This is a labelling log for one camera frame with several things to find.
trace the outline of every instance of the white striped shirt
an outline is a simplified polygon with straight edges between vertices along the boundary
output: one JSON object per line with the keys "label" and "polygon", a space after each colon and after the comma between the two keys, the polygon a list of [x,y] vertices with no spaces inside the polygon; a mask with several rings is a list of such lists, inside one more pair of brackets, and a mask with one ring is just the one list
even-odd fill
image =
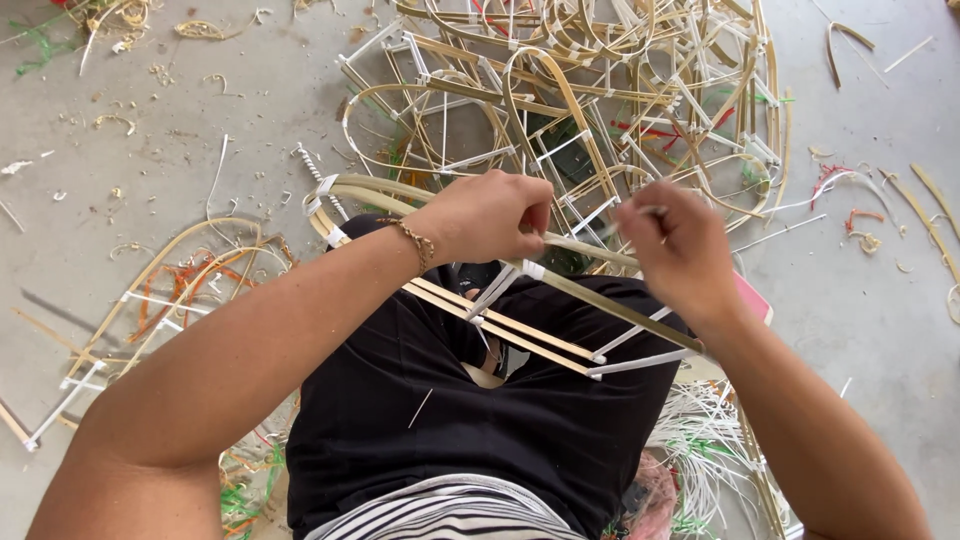
{"label": "white striped shirt", "polygon": [[507,480],[447,475],[362,504],[314,529],[305,540],[405,540],[484,537],[584,540],[543,501]]}

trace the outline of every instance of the hand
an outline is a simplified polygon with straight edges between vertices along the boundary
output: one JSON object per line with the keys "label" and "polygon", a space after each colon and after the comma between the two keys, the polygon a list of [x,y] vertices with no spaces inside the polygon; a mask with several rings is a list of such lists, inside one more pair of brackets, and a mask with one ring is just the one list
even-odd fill
{"label": "hand", "polygon": [[403,223],[434,245],[430,264],[528,258],[543,252],[553,185],[493,169],[453,181]]}
{"label": "hand", "polygon": [[[640,210],[649,206],[666,214]],[[616,218],[650,291],[695,331],[742,312],[723,219],[695,196],[656,182],[620,205]]]}

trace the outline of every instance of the concrete floor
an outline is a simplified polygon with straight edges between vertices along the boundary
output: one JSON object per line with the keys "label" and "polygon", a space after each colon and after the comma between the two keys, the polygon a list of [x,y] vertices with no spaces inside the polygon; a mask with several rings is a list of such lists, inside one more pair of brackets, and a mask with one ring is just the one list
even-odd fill
{"label": "concrete floor", "polygon": [[[960,167],[955,148],[960,139],[960,104],[954,99],[960,87],[956,20],[942,0],[843,4],[842,9],[828,6],[828,12],[876,42],[877,49],[866,56],[878,68],[927,36],[934,39],[884,76],[889,88],[843,39],[836,39],[844,83],[837,91],[825,58],[828,21],[807,0],[764,3],[777,44],[780,85],[792,86],[797,97],[784,201],[809,196],[817,163],[806,148],[818,146],[836,151],[830,160],[848,166],[866,161],[875,169],[900,172],[933,214],[938,210],[932,197],[908,168],[918,162],[960,210],[960,184],[951,174]],[[0,0],[0,13],[36,24],[50,16],[43,5],[40,0],[24,5]],[[130,53],[115,56],[109,42],[98,42],[81,79],[79,53],[56,57],[43,69],[17,77],[15,68],[34,60],[36,47],[26,46],[26,41],[2,45],[0,94],[5,99],[0,101],[0,118],[7,128],[0,133],[0,165],[24,159],[35,163],[15,176],[0,177],[0,199],[27,230],[19,233],[0,215],[0,306],[24,307],[78,344],[88,339],[88,331],[30,304],[21,289],[99,325],[108,301],[117,298],[149,259],[144,253],[126,253],[111,261],[110,249],[128,241],[160,248],[171,235],[203,219],[224,133],[236,140],[228,148],[211,211],[228,211],[234,197],[239,198],[238,214],[262,218],[272,209],[268,231],[283,232],[300,258],[318,253],[317,236],[296,204],[314,182],[300,161],[288,156],[289,149],[302,141],[316,150],[324,158],[324,172],[347,166],[330,149],[331,143],[346,147],[334,121],[347,95],[345,79],[333,59],[358,46],[349,43],[347,29],[365,22],[361,7],[342,2],[339,8],[346,15],[340,16],[332,14],[329,4],[321,4],[294,21],[286,0],[236,0],[229,10],[201,6],[197,18],[217,24],[223,19],[231,29],[246,24],[256,7],[276,10],[262,26],[225,42],[179,40],[174,35],[170,28],[188,18],[190,7],[182,0],[167,0],[162,11],[151,15],[153,29],[142,47]],[[389,20],[389,7],[378,2],[376,10]],[[3,32],[0,39],[12,33]],[[59,37],[67,36],[68,27]],[[161,86],[148,71],[154,62],[171,66],[177,83]],[[246,98],[216,96],[219,85],[202,81],[211,73],[224,74],[228,90]],[[103,92],[103,97],[93,103],[95,92]],[[109,104],[113,100],[135,101],[137,108],[118,109]],[[93,130],[92,120],[106,112],[135,120],[136,133],[126,137],[125,127],[109,122]],[[57,152],[40,159],[48,150]],[[256,179],[256,171],[266,177]],[[110,199],[116,186],[123,190],[122,205]],[[67,195],[55,202],[58,190]],[[294,204],[279,203],[283,190],[294,192]],[[156,200],[148,203],[154,195]],[[882,208],[868,191],[853,186],[838,187],[818,203],[817,211],[827,212],[827,219],[742,255],[750,282],[776,310],[773,328],[837,390],[852,378],[847,399],[914,480],[936,536],[956,538],[960,329],[945,312],[951,279],[923,224],[899,195],[890,196],[909,233],[900,239],[889,222],[864,220],[859,228],[884,241],[872,257],[844,237],[843,221],[852,207]],[[779,212],[766,233],[809,216],[806,209]],[[943,231],[949,248],[960,257],[955,238],[947,228]],[[766,233],[752,223],[732,234],[731,245],[745,245]],[[904,274],[895,260],[915,270]],[[0,397],[32,429],[60,396],[57,386],[66,351],[5,309],[0,310],[0,343]],[[67,428],[53,426],[42,439],[42,449],[27,454],[6,428],[0,429],[0,507],[5,508],[0,537],[24,535],[70,436]],[[731,532],[725,537],[749,535]]]}

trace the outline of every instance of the left hand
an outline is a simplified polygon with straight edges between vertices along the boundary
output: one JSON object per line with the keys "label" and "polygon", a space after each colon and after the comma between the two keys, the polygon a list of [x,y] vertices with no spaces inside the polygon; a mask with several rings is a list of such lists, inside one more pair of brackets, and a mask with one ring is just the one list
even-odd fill
{"label": "left hand", "polygon": [[453,181],[403,223],[433,242],[432,266],[528,258],[543,252],[552,200],[547,180],[492,169]]}

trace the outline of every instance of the pink plastic bag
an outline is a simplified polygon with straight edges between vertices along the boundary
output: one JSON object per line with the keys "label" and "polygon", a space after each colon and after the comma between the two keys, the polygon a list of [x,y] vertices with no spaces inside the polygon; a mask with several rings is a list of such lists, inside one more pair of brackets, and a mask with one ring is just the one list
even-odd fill
{"label": "pink plastic bag", "polygon": [[623,526],[630,532],[625,540],[670,540],[670,517],[677,505],[677,488],[670,470],[643,451],[634,481],[639,490],[635,512],[624,515]]}

